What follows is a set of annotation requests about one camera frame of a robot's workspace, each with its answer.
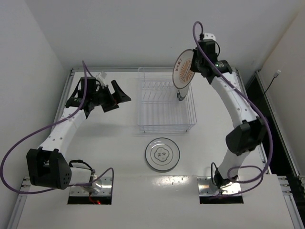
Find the orange sunburst plate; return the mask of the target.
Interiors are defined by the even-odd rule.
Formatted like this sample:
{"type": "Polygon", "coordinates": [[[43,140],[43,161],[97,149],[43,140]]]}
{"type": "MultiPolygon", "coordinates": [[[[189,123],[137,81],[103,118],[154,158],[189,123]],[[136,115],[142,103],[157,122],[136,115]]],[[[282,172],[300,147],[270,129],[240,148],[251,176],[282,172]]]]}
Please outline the orange sunburst plate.
{"type": "Polygon", "coordinates": [[[192,59],[192,49],[184,50],[177,58],[173,68],[173,84],[177,89],[185,88],[193,79],[195,73],[191,71],[192,59]]]}

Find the green rimmed plate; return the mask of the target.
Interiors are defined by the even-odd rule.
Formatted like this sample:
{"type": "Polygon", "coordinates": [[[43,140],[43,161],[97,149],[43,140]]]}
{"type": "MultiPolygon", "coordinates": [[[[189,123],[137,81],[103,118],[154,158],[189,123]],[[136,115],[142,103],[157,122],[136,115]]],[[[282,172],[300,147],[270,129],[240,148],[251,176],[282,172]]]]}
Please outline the green rimmed plate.
{"type": "Polygon", "coordinates": [[[187,85],[186,87],[182,88],[182,89],[177,89],[177,99],[179,101],[183,101],[185,99],[185,97],[187,96],[188,94],[188,91],[189,91],[189,86],[190,85],[187,85]]]}

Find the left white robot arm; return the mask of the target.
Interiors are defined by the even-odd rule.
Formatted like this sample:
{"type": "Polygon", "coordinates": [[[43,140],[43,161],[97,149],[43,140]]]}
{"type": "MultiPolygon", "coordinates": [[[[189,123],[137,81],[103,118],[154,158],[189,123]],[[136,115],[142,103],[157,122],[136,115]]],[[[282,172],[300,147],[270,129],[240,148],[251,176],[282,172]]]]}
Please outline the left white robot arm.
{"type": "Polygon", "coordinates": [[[69,185],[91,182],[93,169],[71,167],[65,155],[77,129],[95,107],[100,106],[108,112],[131,100],[115,80],[111,84],[113,93],[95,77],[80,78],[66,102],[59,123],[37,149],[30,149],[26,155],[32,185],[65,189],[69,185]]]}

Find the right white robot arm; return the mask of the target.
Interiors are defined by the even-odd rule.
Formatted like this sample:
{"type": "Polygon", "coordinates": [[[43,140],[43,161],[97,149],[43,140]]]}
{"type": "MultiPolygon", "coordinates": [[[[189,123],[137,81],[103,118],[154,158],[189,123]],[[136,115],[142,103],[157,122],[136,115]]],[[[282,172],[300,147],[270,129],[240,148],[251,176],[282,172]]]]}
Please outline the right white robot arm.
{"type": "Polygon", "coordinates": [[[227,152],[213,177],[213,184],[220,188],[236,181],[243,162],[261,144],[269,129],[261,112],[251,107],[235,86],[231,66],[226,60],[217,59],[215,38],[201,33],[195,42],[191,71],[200,73],[218,93],[233,124],[225,138],[227,152]]]}

